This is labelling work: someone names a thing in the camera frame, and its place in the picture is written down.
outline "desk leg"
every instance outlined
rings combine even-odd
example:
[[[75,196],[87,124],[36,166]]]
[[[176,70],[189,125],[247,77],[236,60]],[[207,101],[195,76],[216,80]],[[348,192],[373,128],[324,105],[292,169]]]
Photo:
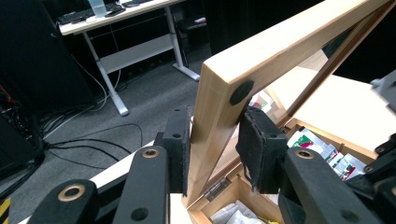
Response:
[[[84,32],[82,34],[84,35],[84,39],[87,42],[88,47],[90,47],[93,58],[96,61],[96,65],[98,66],[99,71],[100,71],[103,79],[105,80],[105,83],[106,83],[108,90],[110,92],[110,97],[113,100],[114,105],[119,110],[119,112],[122,116],[127,116],[129,114],[128,108],[126,108],[124,102],[121,100],[121,98],[119,97],[117,92],[114,90],[113,84],[111,84],[111,81],[108,78],[107,72],[106,72],[105,68],[102,66],[102,63],[101,63],[98,55],[96,54],[95,49],[93,48],[93,44],[91,43],[90,38],[88,37],[86,32]]]
[[[181,55],[180,55],[180,48],[177,43],[177,35],[176,35],[176,29],[174,25],[174,21],[172,18],[172,13],[170,7],[165,7],[165,13],[166,13],[166,20],[168,22],[168,27],[169,27],[169,33],[171,36],[171,41],[172,45],[175,51],[175,56],[176,56],[176,63],[174,63],[174,67],[179,70],[180,72],[186,74],[188,77],[194,79],[195,81],[199,80],[199,75],[192,72],[189,68],[185,67],[183,64],[183,61],[181,60]]]

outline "wooden frame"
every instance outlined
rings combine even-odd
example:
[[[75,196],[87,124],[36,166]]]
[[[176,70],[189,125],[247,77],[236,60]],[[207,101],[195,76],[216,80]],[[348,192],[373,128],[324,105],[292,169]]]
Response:
[[[205,61],[191,131],[188,197],[183,204],[188,207],[201,196],[253,94],[352,28],[284,120],[291,118],[394,6],[394,0],[323,1]],[[241,91],[240,101],[232,105],[235,90],[249,81],[254,83],[251,89]]]

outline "desk frame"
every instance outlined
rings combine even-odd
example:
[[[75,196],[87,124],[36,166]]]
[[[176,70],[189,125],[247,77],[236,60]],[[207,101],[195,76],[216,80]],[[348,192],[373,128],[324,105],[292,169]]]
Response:
[[[169,28],[168,35],[160,36],[158,38],[152,39],[152,40],[142,43],[140,45],[130,47],[128,49],[113,53],[113,54],[108,55],[103,58],[99,58],[98,54],[96,53],[95,48],[93,47],[93,44],[92,44],[90,38],[88,37],[87,32],[92,29],[99,28],[100,26],[103,26],[103,25],[107,25],[107,24],[111,24],[116,21],[124,20],[124,19],[130,18],[132,16],[137,16],[144,12],[137,10],[136,13],[133,13],[133,12],[127,10],[124,13],[126,15],[129,15],[129,17],[123,16],[122,18],[117,19],[117,20],[111,20],[114,18],[97,19],[97,20],[99,20],[97,25],[89,24],[86,26],[86,28],[84,28],[84,26],[80,25],[80,27],[75,29],[75,31],[63,30],[62,26],[60,27],[61,33],[63,35],[68,35],[70,33],[73,33],[74,35],[77,35],[80,33],[83,34],[84,39],[87,42],[87,44],[90,48],[90,51],[93,55],[93,58],[95,59],[96,65],[98,66],[99,71],[100,71],[100,73],[101,73],[101,75],[109,89],[109,95],[110,95],[111,99],[113,100],[114,105],[119,110],[119,113],[122,116],[127,116],[129,114],[129,110],[125,106],[125,103],[121,100],[121,98],[117,94],[116,90],[113,87],[113,84],[111,83],[111,81],[108,77],[108,74],[111,72],[117,71],[125,66],[131,65],[134,63],[138,63],[142,60],[145,60],[149,57],[152,57],[154,55],[165,52],[169,49],[173,49],[175,52],[175,57],[176,57],[176,63],[174,63],[173,66],[180,72],[184,73],[186,76],[194,79],[195,81],[198,81],[200,78],[200,76],[198,74],[192,72],[189,68],[184,66],[183,61],[181,59],[180,47],[177,42],[176,29],[175,29],[170,5],[176,4],[176,3],[182,2],[182,1],[173,1],[172,3],[169,3],[167,5],[163,5],[163,2],[167,2],[167,1],[161,1],[160,5],[157,7],[155,7],[152,3],[148,4],[147,6],[151,7],[151,8],[144,12],[149,12],[149,11],[163,7],[165,9],[165,16],[166,16],[166,20],[167,20],[168,28]]]

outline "gray carpet floor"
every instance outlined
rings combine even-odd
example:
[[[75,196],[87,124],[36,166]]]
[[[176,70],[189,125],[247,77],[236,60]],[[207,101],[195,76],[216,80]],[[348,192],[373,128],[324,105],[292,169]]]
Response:
[[[202,63],[210,56],[209,46],[187,52],[190,69],[200,73]],[[68,121],[56,132],[45,139],[48,143],[58,143],[85,136],[116,143],[136,151],[152,141],[157,132],[164,130],[168,115],[178,105],[194,105],[198,82],[178,72],[172,63],[167,63],[147,72],[130,82],[126,90],[119,93],[120,98],[130,110],[121,117],[110,99],[96,112],[84,112]],[[68,147],[98,147],[121,160],[128,153],[119,147],[95,142],[75,142]],[[91,168],[70,161],[77,161],[98,168]],[[85,147],[73,149],[51,149],[45,152],[46,159],[35,173],[11,195],[9,223],[19,223],[29,217],[43,198],[59,184],[70,179],[90,179],[116,161],[100,151]],[[23,175],[20,172],[6,181],[0,182],[0,191],[7,188],[14,179]]]

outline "white desk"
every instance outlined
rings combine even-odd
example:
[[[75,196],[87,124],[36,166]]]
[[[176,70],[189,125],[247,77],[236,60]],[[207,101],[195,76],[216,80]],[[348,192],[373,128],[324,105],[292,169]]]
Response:
[[[108,78],[109,73],[117,71],[125,66],[128,66],[133,63],[138,63],[142,60],[145,60],[154,55],[165,52],[169,49],[173,49],[176,56],[176,63],[173,66],[179,70],[180,72],[186,74],[194,80],[199,80],[199,75],[192,72],[190,69],[183,65],[180,49],[177,43],[177,35],[175,30],[175,25],[172,18],[172,13],[169,6],[183,2],[184,0],[152,0],[147,3],[143,3],[138,7],[127,7],[124,12],[121,14],[110,17],[110,18],[98,18],[94,22],[81,22],[77,24],[66,24],[60,25],[59,29],[61,30],[62,35],[77,35],[83,34],[85,41],[87,42],[93,58],[96,61],[96,64],[99,68],[99,71],[105,80],[105,83],[109,89],[110,97],[114,102],[114,105],[119,110],[122,116],[126,116],[129,114],[128,108],[125,106],[124,102],[121,100],[119,95],[114,90],[113,85],[111,84],[110,79]],[[169,34],[157,37],[145,43],[142,43],[137,46],[133,46],[128,49],[124,49],[122,51],[113,53],[103,58],[99,58],[97,55],[93,44],[90,38],[87,35],[87,32],[104,25],[109,25],[116,21],[122,21],[137,15],[141,15],[146,12],[150,12],[152,10],[156,10],[159,8],[165,9],[166,19],[169,27]]]

